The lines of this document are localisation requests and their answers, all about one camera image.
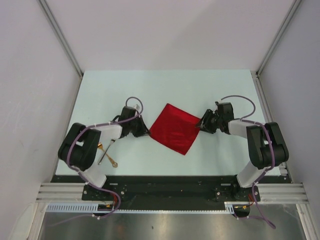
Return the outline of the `red satin napkin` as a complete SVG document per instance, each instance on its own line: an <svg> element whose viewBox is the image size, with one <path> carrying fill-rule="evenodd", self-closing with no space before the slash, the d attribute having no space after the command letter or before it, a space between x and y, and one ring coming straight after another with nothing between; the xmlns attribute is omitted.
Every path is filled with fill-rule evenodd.
<svg viewBox="0 0 320 240"><path fill-rule="evenodd" d="M150 137L165 147L186 155L196 140L200 128L196 124L200 118L166 104L150 128Z"/></svg>

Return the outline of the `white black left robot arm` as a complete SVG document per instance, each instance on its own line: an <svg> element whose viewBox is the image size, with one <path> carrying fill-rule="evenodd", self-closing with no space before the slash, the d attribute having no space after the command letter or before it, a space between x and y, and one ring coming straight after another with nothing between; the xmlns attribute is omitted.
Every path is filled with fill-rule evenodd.
<svg viewBox="0 0 320 240"><path fill-rule="evenodd" d="M98 158L104 158L103 153L98 153L99 144L111 145L128 134L139 138L148 136L150 131L136 108L124 106L121 114L108 123L92 126L74 123L57 155L60 160L79 173L85 182L94 186L93 194L98 199L105 200L110 196L111 188L105 184L107 177L99 169Z"/></svg>

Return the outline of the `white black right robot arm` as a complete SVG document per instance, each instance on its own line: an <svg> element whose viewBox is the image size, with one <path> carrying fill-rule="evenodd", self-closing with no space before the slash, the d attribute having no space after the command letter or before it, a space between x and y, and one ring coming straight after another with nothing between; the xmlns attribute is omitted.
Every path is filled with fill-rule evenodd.
<svg viewBox="0 0 320 240"><path fill-rule="evenodd" d="M236 176L237 184L230 188L231 196L242 201L249 194L249 187L260 181L274 167L289 159L289 150L278 123L235 118L230 102L216 102L216 109L207 109L195 125L202 132L215 134L217 130L227 135L247 140L249 162Z"/></svg>

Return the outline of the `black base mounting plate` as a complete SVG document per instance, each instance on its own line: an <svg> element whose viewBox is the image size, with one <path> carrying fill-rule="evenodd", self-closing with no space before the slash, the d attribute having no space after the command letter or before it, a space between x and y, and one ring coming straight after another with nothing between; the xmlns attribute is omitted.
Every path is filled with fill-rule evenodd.
<svg viewBox="0 0 320 240"><path fill-rule="evenodd" d="M104 202L120 210L211 211L224 202L249 202L251 188L240 188L235 176L109 176L103 190L83 185L80 199Z"/></svg>

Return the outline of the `aluminium right side rail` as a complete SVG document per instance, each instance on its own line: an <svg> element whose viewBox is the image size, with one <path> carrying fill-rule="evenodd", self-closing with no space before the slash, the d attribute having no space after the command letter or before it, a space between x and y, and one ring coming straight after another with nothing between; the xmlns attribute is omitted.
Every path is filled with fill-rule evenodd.
<svg viewBox="0 0 320 240"><path fill-rule="evenodd" d="M257 97L259 100L259 105L260 105L262 113L263 113L264 120L266 122L274 122L275 120L272 115L269 103L267 101L267 97L266 97L265 91L263 89L263 85L262 85L262 81L260 79L260 76L255 71L251 71L250 73L251 73L253 84L254 84L254 87L255 87L255 90L257 93ZM285 180L288 178L289 171L287 169L286 163L281 163L278 167L276 167L276 169L278 169L279 175L284 177Z"/></svg>

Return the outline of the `aluminium rail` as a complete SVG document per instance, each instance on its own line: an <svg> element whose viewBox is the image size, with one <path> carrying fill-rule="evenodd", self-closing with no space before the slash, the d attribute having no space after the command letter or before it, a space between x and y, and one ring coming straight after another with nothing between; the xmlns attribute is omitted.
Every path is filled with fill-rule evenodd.
<svg viewBox="0 0 320 240"><path fill-rule="evenodd" d="M263 85L262 85L262 81L260 79L260 76L255 71L251 71L250 73L251 73L253 84L254 84L254 87L255 87L255 90L257 93L257 97L259 100L259 105L260 105L262 113L263 113L264 120L266 122L274 122L275 120L272 115L269 103L267 101L267 97L266 97L265 91L263 89ZM276 169L278 169L279 175L284 177L285 180L288 178L289 171L287 169L286 163L281 163L278 167L276 167Z"/></svg>
<svg viewBox="0 0 320 240"><path fill-rule="evenodd" d="M82 203L83 183L42 183L38 203ZM308 204L305 188L301 183L259 183L262 204Z"/></svg>

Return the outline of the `aluminium front rail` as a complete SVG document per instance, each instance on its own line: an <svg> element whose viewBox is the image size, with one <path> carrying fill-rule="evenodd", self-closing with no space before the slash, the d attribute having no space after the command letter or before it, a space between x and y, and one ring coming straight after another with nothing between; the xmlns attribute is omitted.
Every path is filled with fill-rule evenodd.
<svg viewBox="0 0 320 240"><path fill-rule="evenodd" d="M83 183L42 183L38 203L82 203ZM259 183L262 204L308 204L305 188L301 183Z"/></svg>

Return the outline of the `right aluminium frame post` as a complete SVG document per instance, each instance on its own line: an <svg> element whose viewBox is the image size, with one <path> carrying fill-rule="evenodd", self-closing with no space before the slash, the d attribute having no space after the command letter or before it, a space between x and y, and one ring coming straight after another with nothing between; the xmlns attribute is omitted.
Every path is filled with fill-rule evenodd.
<svg viewBox="0 0 320 240"><path fill-rule="evenodd" d="M299 7L303 3L303 0L294 0L286 13L280 27L278 28L269 48L267 49L261 63L259 64L257 70L255 71L255 75L260 77L262 72L264 71L266 65L270 61L271 57L273 56L275 50L277 49L279 43L281 42L282 38L284 37L288 27L290 26L293 18L295 17Z"/></svg>

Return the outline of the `aluminium frame post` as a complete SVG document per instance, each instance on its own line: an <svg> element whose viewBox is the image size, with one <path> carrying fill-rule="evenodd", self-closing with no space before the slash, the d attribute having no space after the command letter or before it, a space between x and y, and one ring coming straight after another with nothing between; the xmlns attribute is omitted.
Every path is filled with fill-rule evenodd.
<svg viewBox="0 0 320 240"><path fill-rule="evenodd" d="M260 77L262 72L264 71L266 65L270 61L271 57L273 56L275 50L277 49L279 43L281 42L282 38L284 37L288 27L290 26L293 18L295 17L299 7L303 3L303 0L294 0L286 13L280 27L278 28L269 48L267 49L261 63L259 64L257 70L255 71L255 75Z"/></svg>
<svg viewBox="0 0 320 240"><path fill-rule="evenodd" d="M84 76L84 72L82 71L80 64L78 63L74 52L60 27L60 24L58 23L53 11L51 10L50 5L46 0L37 0L37 3L39 4L40 9L46 17L52 31L54 32L60 46L62 47L62 50L71 63L73 69L75 70L78 77L82 79Z"/></svg>

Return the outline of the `left aluminium frame post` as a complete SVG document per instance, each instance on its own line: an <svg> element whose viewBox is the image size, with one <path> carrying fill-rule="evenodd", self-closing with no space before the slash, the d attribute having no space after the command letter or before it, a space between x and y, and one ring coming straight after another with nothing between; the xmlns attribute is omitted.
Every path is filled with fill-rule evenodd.
<svg viewBox="0 0 320 240"><path fill-rule="evenodd" d="M51 10L50 5L46 0L37 0L37 3L39 4L40 9L46 17L52 31L54 32L60 46L62 47L62 50L71 63L73 69L75 70L78 77L82 79L84 76L84 72L82 71L80 64L78 63L74 52L60 27L60 24L58 23L53 11Z"/></svg>

